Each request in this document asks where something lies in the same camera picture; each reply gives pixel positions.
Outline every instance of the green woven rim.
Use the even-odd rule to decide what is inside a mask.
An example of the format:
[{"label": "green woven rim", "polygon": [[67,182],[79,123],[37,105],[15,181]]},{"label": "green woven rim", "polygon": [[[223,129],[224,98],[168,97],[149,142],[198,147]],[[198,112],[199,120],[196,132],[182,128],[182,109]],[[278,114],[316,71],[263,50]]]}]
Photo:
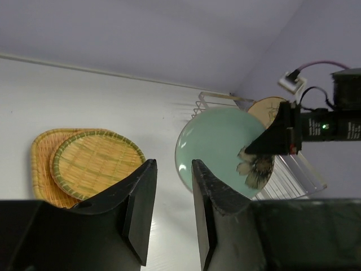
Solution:
[{"label": "green woven rim", "polygon": [[99,135],[103,135],[103,136],[107,136],[107,137],[112,137],[112,138],[116,138],[116,139],[120,139],[123,142],[125,142],[126,144],[128,144],[130,147],[132,147],[137,154],[140,156],[140,159],[142,161],[142,163],[144,163],[146,161],[146,158],[143,154],[143,152],[140,150],[140,148],[131,140],[127,139],[126,137],[123,137],[117,133],[114,132],[109,132],[109,131],[89,131],[89,132],[84,132],[84,133],[80,133],[77,135],[74,135],[73,137],[70,137],[69,139],[67,139],[66,141],[64,141],[63,144],[61,144],[61,146],[58,148],[58,150],[55,153],[54,156],[54,161],[53,161],[53,170],[54,170],[54,181],[56,182],[56,184],[68,195],[73,196],[74,198],[80,199],[80,200],[86,200],[89,197],[85,196],[83,194],[80,194],[79,192],[74,191],[72,188],[70,188],[70,186],[67,184],[66,180],[63,179],[63,177],[60,174],[60,169],[59,169],[59,161],[61,158],[62,153],[64,152],[64,150],[75,140],[82,138],[82,137],[88,137],[88,136],[99,136]]}]

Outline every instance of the wire rack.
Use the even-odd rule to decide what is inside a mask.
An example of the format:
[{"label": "wire rack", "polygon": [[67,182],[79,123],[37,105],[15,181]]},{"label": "wire rack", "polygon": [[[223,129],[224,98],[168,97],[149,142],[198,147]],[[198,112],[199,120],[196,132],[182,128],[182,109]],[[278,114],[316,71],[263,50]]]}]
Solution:
[{"label": "wire rack", "polygon": [[[251,99],[210,92],[201,92],[198,98],[192,118],[212,107],[235,107],[247,111],[255,103]],[[278,155],[268,184],[253,200],[308,198],[326,187],[322,176],[301,152],[292,156]]]}]

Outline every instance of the robotic arm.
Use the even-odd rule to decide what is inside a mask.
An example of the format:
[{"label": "robotic arm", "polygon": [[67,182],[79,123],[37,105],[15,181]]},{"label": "robotic arm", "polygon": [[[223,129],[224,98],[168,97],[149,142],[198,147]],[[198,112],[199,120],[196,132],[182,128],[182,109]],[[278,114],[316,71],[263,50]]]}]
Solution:
[{"label": "robotic arm", "polygon": [[[301,150],[302,141],[361,141],[361,68],[345,69],[332,77],[334,104],[326,100],[332,111],[281,102],[274,122],[245,152],[289,155]],[[302,108],[311,112],[301,113]]]}]

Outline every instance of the rack wire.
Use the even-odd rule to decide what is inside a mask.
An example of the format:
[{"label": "rack wire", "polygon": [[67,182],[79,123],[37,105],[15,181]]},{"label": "rack wire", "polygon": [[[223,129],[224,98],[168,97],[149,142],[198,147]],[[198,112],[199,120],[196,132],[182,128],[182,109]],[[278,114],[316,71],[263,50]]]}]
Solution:
[{"label": "rack wire", "polygon": [[[212,107],[235,107],[247,111],[256,101],[233,95],[201,92],[193,109],[192,118]],[[253,200],[297,199],[310,195],[327,187],[322,176],[307,161],[301,152],[298,155],[275,157],[275,166],[265,188]]]}]

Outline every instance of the flower pattern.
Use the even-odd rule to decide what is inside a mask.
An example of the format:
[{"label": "flower pattern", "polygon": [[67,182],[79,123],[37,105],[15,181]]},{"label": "flower pattern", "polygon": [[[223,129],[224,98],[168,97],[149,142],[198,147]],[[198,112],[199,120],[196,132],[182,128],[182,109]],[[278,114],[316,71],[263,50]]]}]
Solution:
[{"label": "flower pattern", "polygon": [[273,155],[255,155],[246,154],[243,147],[238,153],[238,157],[243,160],[237,166],[237,172],[239,175],[248,175],[245,184],[252,189],[262,189],[268,183],[273,167],[274,156]]}]

